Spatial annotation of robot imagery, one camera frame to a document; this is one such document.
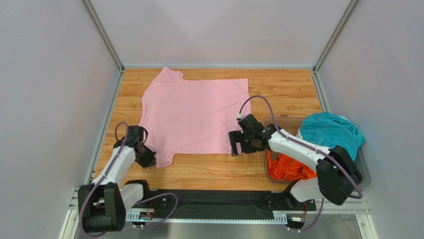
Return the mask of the pink t-shirt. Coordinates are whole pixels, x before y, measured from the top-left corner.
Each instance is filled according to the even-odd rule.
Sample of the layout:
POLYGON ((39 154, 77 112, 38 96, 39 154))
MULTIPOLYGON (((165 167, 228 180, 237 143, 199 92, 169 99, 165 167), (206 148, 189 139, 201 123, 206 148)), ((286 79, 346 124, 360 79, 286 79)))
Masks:
POLYGON ((239 130, 237 114, 251 113, 248 80, 186 80, 164 67, 144 91, 139 125, 157 168, 176 154, 230 154, 228 133, 239 130))

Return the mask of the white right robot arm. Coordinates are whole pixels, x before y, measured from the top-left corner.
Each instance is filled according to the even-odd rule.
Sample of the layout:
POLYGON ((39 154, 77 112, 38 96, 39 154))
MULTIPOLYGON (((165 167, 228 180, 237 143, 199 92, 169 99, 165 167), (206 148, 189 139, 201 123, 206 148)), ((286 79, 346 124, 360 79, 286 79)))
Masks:
POLYGON ((280 128, 275 119, 264 126, 248 114, 238 118, 237 123, 240 129, 228 133, 232 156, 269 150, 289 156, 317 174, 286 189, 296 201, 326 199, 342 205, 348 198, 363 197, 359 188, 363 176, 342 146, 329 148, 297 138, 280 128))

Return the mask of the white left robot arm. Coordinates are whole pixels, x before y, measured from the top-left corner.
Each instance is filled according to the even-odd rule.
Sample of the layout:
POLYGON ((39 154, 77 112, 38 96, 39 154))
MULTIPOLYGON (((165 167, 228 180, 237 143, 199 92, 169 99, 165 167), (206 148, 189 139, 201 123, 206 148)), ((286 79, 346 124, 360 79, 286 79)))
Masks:
POLYGON ((100 175, 90 184, 79 187, 79 229, 89 238, 98 238, 108 232, 124 228, 127 212, 145 197, 149 190, 146 180, 122 181, 134 163, 154 163, 155 152, 145 146, 148 132, 145 128, 125 126, 125 135, 117 139, 112 156, 100 175))

